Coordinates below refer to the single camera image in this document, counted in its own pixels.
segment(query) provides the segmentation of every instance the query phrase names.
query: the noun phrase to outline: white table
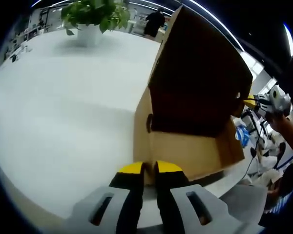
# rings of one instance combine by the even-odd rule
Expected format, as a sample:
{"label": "white table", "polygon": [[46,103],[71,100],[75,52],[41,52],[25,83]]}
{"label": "white table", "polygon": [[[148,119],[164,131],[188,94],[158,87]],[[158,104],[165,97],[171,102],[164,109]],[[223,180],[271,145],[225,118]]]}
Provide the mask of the white table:
{"label": "white table", "polygon": [[[26,197],[67,218],[73,205],[132,162],[133,118],[160,44],[106,32],[95,49],[65,31],[31,39],[0,68],[0,167]],[[247,159],[206,189],[220,197]],[[160,223],[146,200],[139,227]]]}

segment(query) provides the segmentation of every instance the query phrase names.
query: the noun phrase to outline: person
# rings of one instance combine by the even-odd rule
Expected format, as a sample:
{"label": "person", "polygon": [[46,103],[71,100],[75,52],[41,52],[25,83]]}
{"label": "person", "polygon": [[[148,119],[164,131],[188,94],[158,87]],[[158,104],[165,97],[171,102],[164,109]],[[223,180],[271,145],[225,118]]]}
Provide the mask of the person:
{"label": "person", "polygon": [[293,190],[293,163],[283,173],[283,176],[275,183],[269,181],[265,210],[270,210],[278,203],[281,197],[285,197]]}
{"label": "person", "polygon": [[42,19],[40,19],[40,21],[39,21],[39,30],[41,30],[41,29],[43,29],[43,27],[44,27],[44,22],[43,22],[43,20]]}
{"label": "person", "polygon": [[285,144],[285,142],[281,142],[281,143],[279,144],[279,153],[278,153],[278,155],[277,155],[277,162],[276,162],[276,164],[275,164],[274,167],[273,167],[274,169],[277,169],[278,164],[279,164],[279,162],[280,162],[282,156],[283,156],[284,153],[285,153],[285,148],[286,148],[286,144]]}
{"label": "person", "polygon": [[130,13],[130,20],[135,20],[138,15],[137,8],[130,9],[129,13]]}
{"label": "person", "polygon": [[[285,116],[268,115],[266,119],[270,126],[279,132],[293,149],[293,123]],[[289,190],[293,189],[293,184],[286,181],[283,183],[285,187],[281,192],[287,194]],[[289,231],[289,227],[293,229],[293,192],[278,214],[263,214],[259,225],[266,227],[265,233],[285,233]]]}
{"label": "person", "polygon": [[164,25],[165,17],[163,16],[163,8],[159,8],[157,12],[147,16],[148,22],[145,27],[145,36],[149,39],[155,39],[158,29]]}

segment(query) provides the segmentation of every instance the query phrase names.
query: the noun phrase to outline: box flap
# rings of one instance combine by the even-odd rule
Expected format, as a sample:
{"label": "box flap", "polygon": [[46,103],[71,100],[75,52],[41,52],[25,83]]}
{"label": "box flap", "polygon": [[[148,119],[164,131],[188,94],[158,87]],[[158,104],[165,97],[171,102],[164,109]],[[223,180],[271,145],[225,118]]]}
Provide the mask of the box flap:
{"label": "box flap", "polygon": [[148,84],[152,130],[214,137],[231,114],[240,114],[239,104],[247,98],[251,82],[232,44],[203,17],[180,7]]}
{"label": "box flap", "polygon": [[229,120],[217,138],[153,132],[152,158],[181,167],[189,180],[221,171],[244,159]]}
{"label": "box flap", "polygon": [[151,144],[150,131],[148,128],[151,125],[149,115],[152,114],[151,97],[149,89],[144,91],[135,113],[134,119],[134,145],[133,155],[134,161],[143,161],[150,163],[151,159]]}

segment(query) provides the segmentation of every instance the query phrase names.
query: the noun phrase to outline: green leaves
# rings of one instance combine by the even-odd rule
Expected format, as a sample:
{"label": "green leaves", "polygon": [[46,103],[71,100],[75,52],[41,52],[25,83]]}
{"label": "green leaves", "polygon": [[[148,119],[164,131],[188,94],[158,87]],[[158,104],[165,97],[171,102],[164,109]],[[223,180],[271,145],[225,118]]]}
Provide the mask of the green leaves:
{"label": "green leaves", "polygon": [[70,31],[68,28],[66,28],[66,34],[69,36],[75,35],[72,31]]}
{"label": "green leaves", "polygon": [[100,23],[100,26],[99,26],[100,31],[102,33],[104,33],[109,28],[109,25],[110,25],[110,22],[108,21],[108,19],[107,18],[104,18],[102,20],[102,22]]}
{"label": "green leaves", "polygon": [[[78,28],[78,24],[99,25],[101,32],[104,33],[106,30],[115,30],[117,26],[127,28],[130,13],[122,3],[115,3],[114,0],[81,0],[64,7],[61,18],[74,28]],[[74,34],[68,29],[66,33]]]}

